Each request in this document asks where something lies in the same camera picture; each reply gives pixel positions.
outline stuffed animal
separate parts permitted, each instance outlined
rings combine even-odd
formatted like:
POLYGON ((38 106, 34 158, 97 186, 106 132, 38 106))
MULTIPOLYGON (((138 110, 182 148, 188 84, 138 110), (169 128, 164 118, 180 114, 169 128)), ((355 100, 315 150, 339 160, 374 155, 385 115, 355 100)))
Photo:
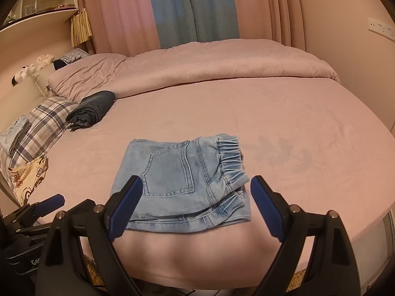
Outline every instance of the stuffed animal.
POLYGON ((37 62, 33 62, 33 63, 29 64, 29 72, 30 72, 30 74, 36 73, 40 69, 42 69, 42 68, 40 68, 38 66, 37 62))
POLYGON ((44 68, 47 65, 50 65, 54 60, 54 56, 52 54, 41 55, 37 58, 37 64, 39 67, 44 68))
POLYGON ((29 67, 23 67, 15 73, 15 81, 20 83, 30 75, 29 67))

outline denim back pocket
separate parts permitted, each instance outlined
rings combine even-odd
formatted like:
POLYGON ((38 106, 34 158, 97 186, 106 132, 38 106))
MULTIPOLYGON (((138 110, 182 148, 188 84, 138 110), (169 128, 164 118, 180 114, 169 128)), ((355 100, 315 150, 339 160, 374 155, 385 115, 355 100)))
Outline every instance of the denim back pocket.
POLYGON ((144 196, 172 197, 195 191, 186 159, 189 140, 154 152, 141 174, 144 196))

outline curtain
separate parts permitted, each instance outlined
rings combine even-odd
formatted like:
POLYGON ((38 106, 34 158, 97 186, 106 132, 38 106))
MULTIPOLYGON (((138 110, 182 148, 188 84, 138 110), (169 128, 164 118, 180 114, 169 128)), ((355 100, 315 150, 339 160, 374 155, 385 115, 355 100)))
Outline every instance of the curtain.
POLYGON ((135 56, 229 38, 305 49, 299 0, 84 0, 97 53, 135 56))

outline plaid pillow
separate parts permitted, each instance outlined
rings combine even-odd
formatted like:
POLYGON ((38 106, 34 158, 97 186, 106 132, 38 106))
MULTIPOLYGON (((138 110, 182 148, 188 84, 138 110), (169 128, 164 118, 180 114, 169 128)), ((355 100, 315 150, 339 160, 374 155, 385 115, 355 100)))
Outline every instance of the plaid pillow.
POLYGON ((80 48, 75 48, 71 50, 70 52, 62 55, 59 59, 63 60, 66 64, 71 64, 79 59, 88 57, 89 53, 85 52, 84 50, 80 48))
POLYGON ((66 117, 76 106, 61 96, 54 96, 33 109, 28 117, 32 126, 15 148, 9 167, 19 167, 47 153, 66 130, 66 117))

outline folded jeans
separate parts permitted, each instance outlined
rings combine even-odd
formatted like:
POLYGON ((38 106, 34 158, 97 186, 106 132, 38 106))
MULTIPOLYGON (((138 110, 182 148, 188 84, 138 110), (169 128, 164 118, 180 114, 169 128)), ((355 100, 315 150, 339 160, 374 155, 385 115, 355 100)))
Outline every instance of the folded jeans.
POLYGON ((111 193, 131 175, 143 195, 127 228, 196 232, 250 220, 249 181, 238 137, 219 134, 184 142, 134 139, 128 145, 111 193))

